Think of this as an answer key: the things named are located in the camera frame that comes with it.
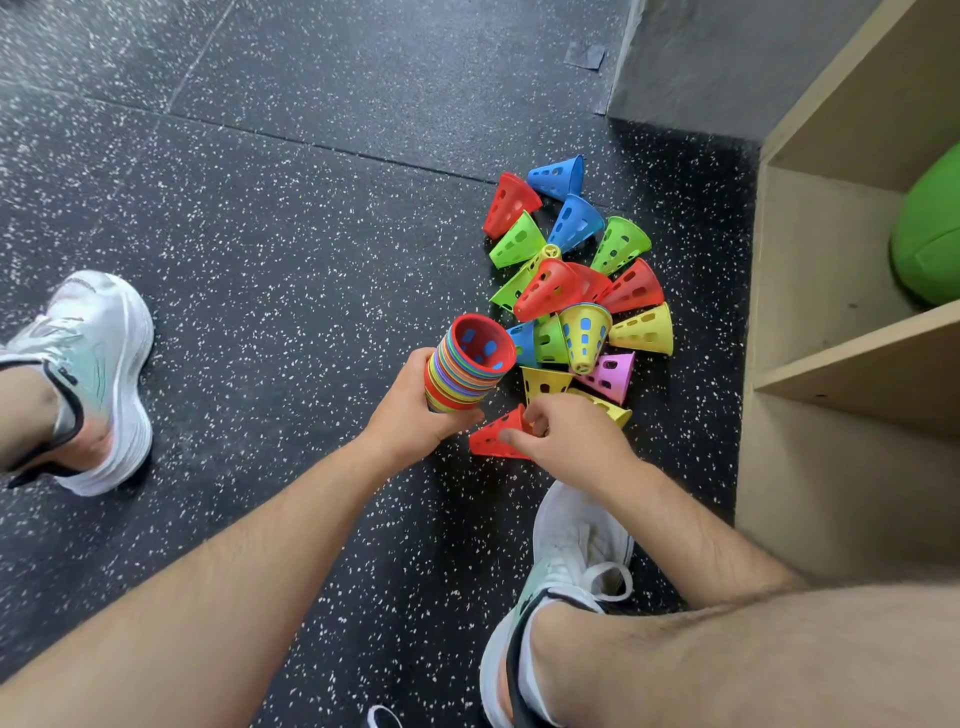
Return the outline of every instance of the speckled black floor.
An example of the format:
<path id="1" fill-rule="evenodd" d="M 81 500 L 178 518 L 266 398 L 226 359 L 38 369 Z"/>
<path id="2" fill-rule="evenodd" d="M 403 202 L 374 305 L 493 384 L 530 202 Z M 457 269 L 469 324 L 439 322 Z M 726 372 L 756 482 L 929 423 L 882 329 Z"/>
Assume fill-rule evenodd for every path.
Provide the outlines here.
<path id="1" fill-rule="evenodd" d="M 411 348 L 489 310 L 503 168 L 582 152 L 585 194 L 650 234 L 677 353 L 639 357 L 627 433 L 732 513 L 755 150 L 593 114 L 615 57 L 596 74 L 566 45 L 615 53 L 624 9 L 522 6 L 0 0 L 0 338 L 83 267 L 132 282 L 157 330 L 144 477 L 2 495 L 0 678 L 358 432 Z M 257 724 L 352 726 L 373 702 L 479 723 L 480 652 L 548 485 L 466 438 L 396 478 Z M 679 608 L 635 571 L 638 608 Z"/>

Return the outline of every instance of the leg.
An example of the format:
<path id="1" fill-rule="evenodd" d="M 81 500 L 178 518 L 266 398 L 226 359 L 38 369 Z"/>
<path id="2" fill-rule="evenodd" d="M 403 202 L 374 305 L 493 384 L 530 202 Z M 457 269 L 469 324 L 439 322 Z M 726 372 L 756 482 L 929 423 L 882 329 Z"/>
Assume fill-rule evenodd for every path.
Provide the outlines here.
<path id="1" fill-rule="evenodd" d="M 49 473 L 81 496 L 130 477 L 152 430 L 136 386 L 154 341 L 145 303 L 116 276 L 81 271 L 0 346 L 0 471 Z"/>
<path id="2" fill-rule="evenodd" d="M 668 617 L 554 604 L 531 628 L 566 726 L 952 726 L 960 588 L 865 586 Z"/>
<path id="3" fill-rule="evenodd" d="M 47 442 L 60 413 L 60 398 L 47 378 L 30 367 L 0 371 L 0 473 Z"/>

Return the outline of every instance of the pink cone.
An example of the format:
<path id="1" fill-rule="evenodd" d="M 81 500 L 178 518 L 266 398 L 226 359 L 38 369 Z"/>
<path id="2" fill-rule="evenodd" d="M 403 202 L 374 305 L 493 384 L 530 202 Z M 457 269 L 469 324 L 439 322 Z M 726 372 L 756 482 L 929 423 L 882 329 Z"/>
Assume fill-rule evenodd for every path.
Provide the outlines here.
<path id="1" fill-rule="evenodd" d="M 601 354 L 592 373 L 574 378 L 608 400 L 623 406 L 623 401 L 627 399 L 630 374 L 634 370 L 635 356 L 636 352 Z"/>

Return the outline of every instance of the green ball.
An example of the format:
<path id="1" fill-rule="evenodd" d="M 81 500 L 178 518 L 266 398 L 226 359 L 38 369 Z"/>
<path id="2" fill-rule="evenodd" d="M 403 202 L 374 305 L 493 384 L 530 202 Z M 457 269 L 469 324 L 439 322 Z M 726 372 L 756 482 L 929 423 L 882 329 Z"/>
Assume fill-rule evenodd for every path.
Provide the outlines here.
<path id="1" fill-rule="evenodd" d="M 907 193 L 890 257 L 903 285 L 921 298 L 935 305 L 960 299 L 960 144 Z"/>

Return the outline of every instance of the right hand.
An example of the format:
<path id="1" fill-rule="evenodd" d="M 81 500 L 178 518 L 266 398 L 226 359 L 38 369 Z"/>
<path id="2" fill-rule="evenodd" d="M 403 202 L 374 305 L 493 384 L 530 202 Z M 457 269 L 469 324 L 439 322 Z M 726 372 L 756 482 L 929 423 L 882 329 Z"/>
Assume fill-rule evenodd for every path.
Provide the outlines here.
<path id="1" fill-rule="evenodd" d="M 574 488 L 596 494 L 637 462 L 620 428 L 586 397 L 541 395 L 524 417 L 533 435 L 505 429 L 500 440 Z"/>

